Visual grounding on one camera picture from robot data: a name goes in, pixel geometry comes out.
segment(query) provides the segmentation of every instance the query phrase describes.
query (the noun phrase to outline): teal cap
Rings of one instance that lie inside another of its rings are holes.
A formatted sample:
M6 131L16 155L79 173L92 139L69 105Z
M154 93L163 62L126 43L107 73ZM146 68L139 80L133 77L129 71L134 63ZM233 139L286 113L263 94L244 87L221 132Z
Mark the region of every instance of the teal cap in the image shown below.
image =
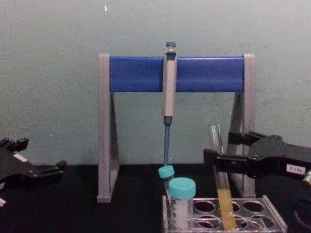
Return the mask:
M169 178L175 174L174 168L172 165L167 165L159 168L160 178Z
M189 178L175 178L169 182L169 193L172 198L189 199L195 196L195 182Z

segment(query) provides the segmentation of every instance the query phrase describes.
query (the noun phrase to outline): light green wall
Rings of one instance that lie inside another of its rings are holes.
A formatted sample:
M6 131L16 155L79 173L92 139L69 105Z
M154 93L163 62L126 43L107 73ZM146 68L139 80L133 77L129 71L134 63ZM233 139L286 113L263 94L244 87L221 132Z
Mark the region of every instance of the light green wall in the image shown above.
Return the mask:
M311 146L308 0L2 0L0 132L36 164L97 163L97 54L257 56L256 130ZM177 94L172 163L201 163L204 127L224 138L233 94ZM161 94L117 94L123 164L161 163Z

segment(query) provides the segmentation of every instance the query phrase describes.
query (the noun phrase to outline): small microcentrifuge tube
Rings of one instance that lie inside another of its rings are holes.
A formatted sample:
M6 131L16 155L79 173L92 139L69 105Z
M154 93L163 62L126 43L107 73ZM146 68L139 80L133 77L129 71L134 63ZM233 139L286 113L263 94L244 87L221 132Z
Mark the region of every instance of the small microcentrifuge tube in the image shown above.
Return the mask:
M174 178L169 182L169 193L172 198L171 221L178 229L192 229L195 192L195 182L189 178Z
M161 180L163 181L166 196L169 200L169 203L171 204L171 196L169 194L169 182L171 179L174 178L174 168L172 165L162 166L159 168L158 172Z

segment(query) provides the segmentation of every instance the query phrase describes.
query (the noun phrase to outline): micropipette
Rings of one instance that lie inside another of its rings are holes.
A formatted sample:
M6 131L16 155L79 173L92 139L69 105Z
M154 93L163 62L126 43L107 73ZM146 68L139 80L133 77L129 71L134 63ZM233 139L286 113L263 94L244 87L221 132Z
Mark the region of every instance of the micropipette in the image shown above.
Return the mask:
M165 125L164 133L164 166L168 164L170 126L173 120L176 92L177 53L174 51L175 42L166 43L167 51L163 56L163 103L162 115Z

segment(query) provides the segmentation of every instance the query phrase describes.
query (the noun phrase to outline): yellow liquid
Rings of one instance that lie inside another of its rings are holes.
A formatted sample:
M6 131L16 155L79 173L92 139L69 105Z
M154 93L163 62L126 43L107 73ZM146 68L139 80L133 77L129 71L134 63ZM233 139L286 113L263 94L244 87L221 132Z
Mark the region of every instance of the yellow liquid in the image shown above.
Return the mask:
M220 212L222 214L224 230L236 229L230 189L217 189Z

